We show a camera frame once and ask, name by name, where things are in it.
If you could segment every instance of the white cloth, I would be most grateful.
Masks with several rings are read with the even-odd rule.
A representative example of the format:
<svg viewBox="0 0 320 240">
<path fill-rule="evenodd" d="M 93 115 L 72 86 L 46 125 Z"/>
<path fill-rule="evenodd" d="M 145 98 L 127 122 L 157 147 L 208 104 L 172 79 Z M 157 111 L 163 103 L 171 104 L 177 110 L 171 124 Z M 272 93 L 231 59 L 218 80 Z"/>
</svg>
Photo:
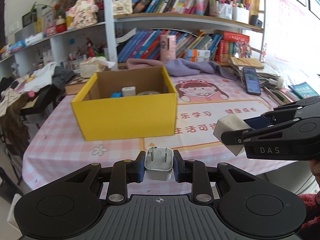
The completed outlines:
<svg viewBox="0 0 320 240">
<path fill-rule="evenodd" d="M 38 92 L 41 88 L 52 84 L 52 76 L 54 74 L 54 69 L 56 67 L 56 62 L 50 62 L 45 65 L 43 68 L 34 71 L 34 73 L 30 76 L 33 77 L 31 81 L 24 85 L 23 92 Z"/>
</svg>

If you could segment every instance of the phone screen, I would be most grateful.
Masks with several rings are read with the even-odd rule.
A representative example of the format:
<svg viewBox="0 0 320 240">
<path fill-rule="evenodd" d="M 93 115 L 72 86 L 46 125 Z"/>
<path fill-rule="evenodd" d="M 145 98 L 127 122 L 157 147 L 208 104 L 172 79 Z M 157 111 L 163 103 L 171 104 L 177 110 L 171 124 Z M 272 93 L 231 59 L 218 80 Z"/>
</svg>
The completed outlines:
<svg viewBox="0 0 320 240">
<path fill-rule="evenodd" d="M 259 80 L 256 70 L 253 68 L 243 68 L 244 78 L 247 85 L 247 92 L 261 94 Z"/>
</svg>

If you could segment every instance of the metal pin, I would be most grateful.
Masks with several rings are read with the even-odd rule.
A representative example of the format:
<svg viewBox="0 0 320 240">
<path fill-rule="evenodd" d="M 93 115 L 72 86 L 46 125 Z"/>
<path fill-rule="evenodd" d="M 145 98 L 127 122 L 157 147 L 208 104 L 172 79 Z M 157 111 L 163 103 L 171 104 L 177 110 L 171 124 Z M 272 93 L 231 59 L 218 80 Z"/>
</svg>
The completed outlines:
<svg viewBox="0 0 320 240">
<path fill-rule="evenodd" d="M 153 161 L 153 147 L 151 147 L 151 160 Z"/>
</svg>

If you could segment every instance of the tablecloth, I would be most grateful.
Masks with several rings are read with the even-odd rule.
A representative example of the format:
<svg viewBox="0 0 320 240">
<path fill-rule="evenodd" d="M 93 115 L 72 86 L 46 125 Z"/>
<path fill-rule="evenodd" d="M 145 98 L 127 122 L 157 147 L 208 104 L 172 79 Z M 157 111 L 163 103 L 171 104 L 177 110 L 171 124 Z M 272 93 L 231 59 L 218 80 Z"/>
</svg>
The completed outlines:
<svg viewBox="0 0 320 240">
<path fill-rule="evenodd" d="M 245 154 L 234 156 L 212 135 L 217 119 L 227 114 L 236 113 L 245 119 L 276 107 L 266 93 L 248 95 L 240 82 L 219 75 L 171 77 L 171 80 L 179 93 L 174 136 L 86 142 L 70 106 L 74 96 L 66 96 L 24 154 L 22 175 L 25 182 L 34 190 L 89 163 L 99 162 L 102 167 L 109 167 L 119 160 L 135 159 L 140 150 L 159 144 L 178 149 L 184 159 L 200 160 L 207 166 L 227 162 L 255 175 L 291 163 L 247 159 Z M 105 192 L 106 187 L 101 198 L 105 198 Z M 145 176 L 142 183 L 128 185 L 129 196 L 188 192 L 191 192 L 191 184 L 178 184 L 174 176 L 169 181 L 151 181 Z"/>
</svg>

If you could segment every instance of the human hand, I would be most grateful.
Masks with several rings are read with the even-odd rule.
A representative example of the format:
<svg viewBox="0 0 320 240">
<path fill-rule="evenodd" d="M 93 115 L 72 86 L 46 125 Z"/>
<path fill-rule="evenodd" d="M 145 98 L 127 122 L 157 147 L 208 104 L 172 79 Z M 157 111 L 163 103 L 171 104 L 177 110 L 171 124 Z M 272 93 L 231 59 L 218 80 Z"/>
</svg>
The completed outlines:
<svg viewBox="0 0 320 240">
<path fill-rule="evenodd" d="M 311 160 L 309 165 L 312 174 L 316 177 L 316 182 L 320 186 L 320 160 Z"/>
</svg>

